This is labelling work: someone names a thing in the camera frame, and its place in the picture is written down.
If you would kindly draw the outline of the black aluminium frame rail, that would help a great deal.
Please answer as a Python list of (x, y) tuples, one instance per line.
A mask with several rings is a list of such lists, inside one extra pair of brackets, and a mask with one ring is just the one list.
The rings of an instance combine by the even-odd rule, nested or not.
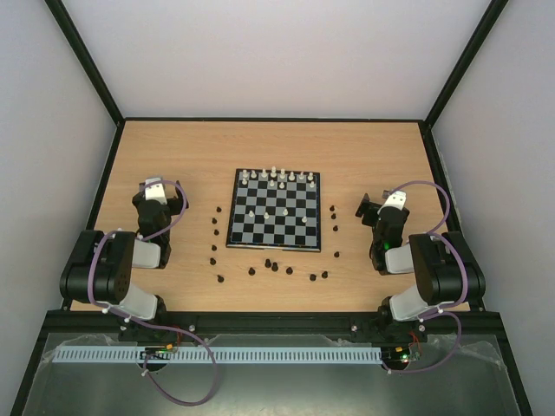
[[(420, 322), (387, 322), (376, 312), (362, 313), (233, 313), (233, 312), (166, 312), (156, 322), (190, 330), (202, 338), (216, 335), (324, 335), (332, 340), (393, 344), (409, 342), (411, 335), (424, 340), (427, 335), (446, 335), (456, 331), (452, 317), (438, 317)], [(47, 313), (41, 334), (116, 334), (124, 341), (139, 343), (169, 340), (167, 332), (153, 332), (112, 314), (93, 311), (53, 310)]]

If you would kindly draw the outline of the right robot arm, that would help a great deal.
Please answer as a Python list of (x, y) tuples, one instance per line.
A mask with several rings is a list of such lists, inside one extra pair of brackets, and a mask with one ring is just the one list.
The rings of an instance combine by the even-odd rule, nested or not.
[(402, 238), (409, 210), (407, 195), (390, 193), (383, 203), (364, 195), (356, 210), (372, 230), (369, 258), (381, 275), (413, 273), (415, 284), (389, 296), (378, 308), (378, 328), (390, 339), (408, 330), (408, 322), (423, 321), (445, 309), (475, 302), (486, 292), (486, 280), (470, 247), (458, 231), (434, 231)]

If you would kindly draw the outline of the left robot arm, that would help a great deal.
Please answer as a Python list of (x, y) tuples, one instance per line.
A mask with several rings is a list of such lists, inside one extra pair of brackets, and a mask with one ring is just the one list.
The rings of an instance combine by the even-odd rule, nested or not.
[(189, 203), (180, 182), (152, 177), (140, 183), (132, 204), (137, 231), (81, 232), (62, 272), (60, 292), (68, 302), (94, 305), (125, 322), (161, 325), (167, 312), (163, 299), (133, 284), (131, 275), (134, 269), (167, 266), (171, 229)]

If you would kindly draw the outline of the black and silver chessboard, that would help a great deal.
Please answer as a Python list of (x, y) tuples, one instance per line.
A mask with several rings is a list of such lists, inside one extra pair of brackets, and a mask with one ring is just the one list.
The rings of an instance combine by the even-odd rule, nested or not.
[[(242, 171), (249, 173), (247, 180), (242, 179)], [(257, 179), (251, 179), (251, 171), (257, 173)], [(261, 179), (263, 169), (239, 168), (235, 172), (234, 187), (230, 209), (229, 224), (225, 246), (228, 248), (245, 249), (277, 249), (305, 252), (319, 252), (322, 249), (322, 219), (321, 219), (321, 174), (313, 172), (315, 188), (310, 189), (304, 172), (305, 181), (298, 181), (301, 171), (285, 170), (286, 180), (271, 178), (271, 169), (267, 171), (267, 178)], [(289, 181), (290, 172), (294, 172), (296, 179)], [(276, 185), (269, 187), (271, 180)], [(284, 182), (285, 188), (279, 189), (279, 183)], [(288, 215), (283, 215), (287, 208)], [(249, 217), (249, 211), (255, 216)], [(264, 219), (264, 213), (270, 217)], [(308, 221), (302, 223), (302, 217)]]

